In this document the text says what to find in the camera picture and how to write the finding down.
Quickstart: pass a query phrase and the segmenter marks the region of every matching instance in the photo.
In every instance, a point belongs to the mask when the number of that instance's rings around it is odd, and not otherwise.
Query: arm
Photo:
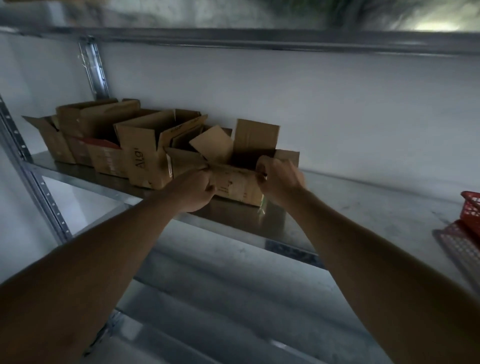
[[[185,173],[4,282],[0,362],[78,360],[168,222],[210,201],[209,179],[209,171]]]
[[[305,189],[302,173],[290,161],[261,157],[257,168],[263,193],[300,225],[394,363],[479,360],[480,306],[470,295],[322,203]]]

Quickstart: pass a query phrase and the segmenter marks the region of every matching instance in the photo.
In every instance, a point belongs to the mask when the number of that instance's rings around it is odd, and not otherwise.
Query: hand
[[[211,183],[211,170],[189,170],[170,181],[162,195],[175,206],[176,212],[194,212],[210,202],[216,187]]]
[[[297,192],[306,191],[303,173],[289,160],[261,156],[256,170],[262,193],[283,208]]]

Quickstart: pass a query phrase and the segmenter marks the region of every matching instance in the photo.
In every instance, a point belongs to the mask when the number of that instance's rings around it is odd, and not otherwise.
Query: forearm
[[[1,285],[6,362],[77,359],[174,214],[172,203],[157,193]]]
[[[479,355],[480,309],[462,289],[307,191],[293,194],[286,209],[395,363]]]

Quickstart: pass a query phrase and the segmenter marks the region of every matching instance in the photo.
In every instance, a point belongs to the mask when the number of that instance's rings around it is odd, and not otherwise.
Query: open cardboard box
[[[41,118],[23,116],[23,118],[40,131],[40,135],[54,160],[76,164],[65,136],[60,130],[58,130],[58,120],[56,115],[43,116]]]
[[[202,125],[206,118],[198,111],[175,109],[115,124],[130,183],[156,190],[163,188],[171,180],[164,146]]]
[[[140,109],[140,101],[117,99],[82,102],[57,107],[59,129],[78,164],[93,166],[85,138],[113,133],[113,124],[129,119]]]
[[[169,173],[182,173],[209,165],[213,171],[217,195],[249,205],[262,204],[262,192],[256,182],[255,167],[262,155],[289,159],[298,166],[300,153],[276,149],[280,127],[262,122],[238,119],[235,141],[219,126],[205,127],[189,141],[197,151],[166,147]]]
[[[139,109],[133,113],[129,110],[120,115],[115,122],[139,118],[159,112],[158,110]],[[128,178],[125,156],[113,125],[105,128],[97,138],[82,138],[85,142],[93,167],[99,173]]]

